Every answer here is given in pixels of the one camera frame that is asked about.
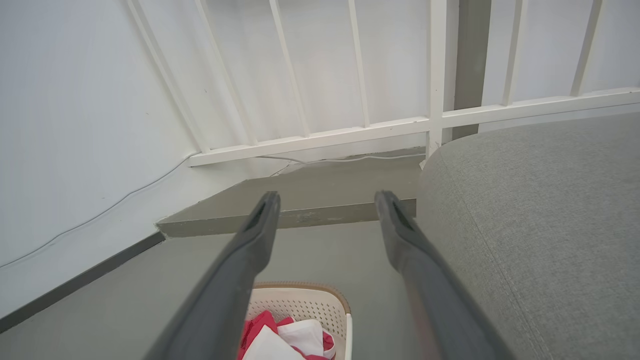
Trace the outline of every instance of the clothes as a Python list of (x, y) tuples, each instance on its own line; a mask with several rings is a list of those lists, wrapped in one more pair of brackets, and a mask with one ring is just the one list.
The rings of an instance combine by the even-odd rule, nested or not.
[(263, 325), (243, 357), (244, 360), (305, 360), (281, 337)]
[(300, 349), (305, 355), (323, 355), (322, 324), (316, 319), (278, 326), (278, 335), (287, 344)]
[(244, 322), (237, 360), (328, 360), (335, 358), (333, 336), (315, 319), (276, 323), (269, 311)]

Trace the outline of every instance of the white cloth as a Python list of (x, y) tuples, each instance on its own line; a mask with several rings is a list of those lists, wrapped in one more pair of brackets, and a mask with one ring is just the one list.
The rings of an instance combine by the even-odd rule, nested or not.
[(243, 360), (305, 360), (305, 358), (267, 325), (264, 325), (246, 349)]
[(324, 356), (322, 324), (316, 319), (278, 326), (280, 337), (307, 355)]

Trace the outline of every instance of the white plastic basket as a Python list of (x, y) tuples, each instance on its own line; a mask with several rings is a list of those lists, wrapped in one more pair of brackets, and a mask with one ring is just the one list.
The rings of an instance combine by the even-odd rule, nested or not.
[(351, 360), (351, 310), (337, 290), (311, 282), (261, 282), (253, 287), (246, 319), (269, 310), (276, 322), (316, 319), (333, 335), (335, 360)]

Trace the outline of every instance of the white wall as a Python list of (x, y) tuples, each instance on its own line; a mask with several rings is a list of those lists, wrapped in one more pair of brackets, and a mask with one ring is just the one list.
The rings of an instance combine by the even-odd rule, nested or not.
[[(209, 145), (244, 142), (193, 0), (142, 3)], [(451, 29), (456, 4), (450, 1)], [(268, 1), (211, 1), (209, 8), (259, 139), (299, 134)], [(359, 126), (346, 0), (283, 0), (281, 8), (311, 129)], [(357, 10), (372, 122), (425, 115), (427, 3), (359, 1)], [(449, 41), (452, 96), (456, 38)], [(124, 0), (3, 1), (0, 47), (0, 265), (196, 151)], [(425, 143), (416, 134), (286, 155), (316, 160)], [(252, 159), (180, 167), (96, 221), (1, 267), (0, 317), (152, 234), (160, 218), (284, 165)]]
[[(0, 5), (0, 264), (195, 151), (143, 44), (120, 1)], [(182, 45), (188, 53), (180, 61), (193, 64), (181, 68), (203, 69), (197, 47)], [(189, 80), (213, 86), (210, 76)], [(210, 118), (213, 108), (194, 106)], [(180, 168), (94, 223), (0, 268), (0, 317), (152, 234), (160, 218), (283, 163), (246, 165)]]
[[(483, 105), (499, 104), (502, 100), (514, 7), (514, 0), (492, 0)], [(529, 1), (515, 101), (569, 95), (590, 11), (591, 1), (585, 0)], [(591, 52), (591, 68), (585, 78), (586, 92), (640, 86), (639, 16), (638, 1), (604, 1)], [(528, 122), (520, 119), (481, 124), (479, 130), (540, 119), (543, 117)]]

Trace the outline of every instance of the gray floor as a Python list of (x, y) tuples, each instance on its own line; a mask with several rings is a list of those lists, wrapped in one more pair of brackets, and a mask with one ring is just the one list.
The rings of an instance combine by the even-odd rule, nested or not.
[[(151, 248), (0, 334), (0, 358), (140, 359), (230, 234)], [(378, 222), (278, 230), (259, 281), (314, 281), (340, 290), (353, 313), (354, 359), (417, 359), (404, 285)]]

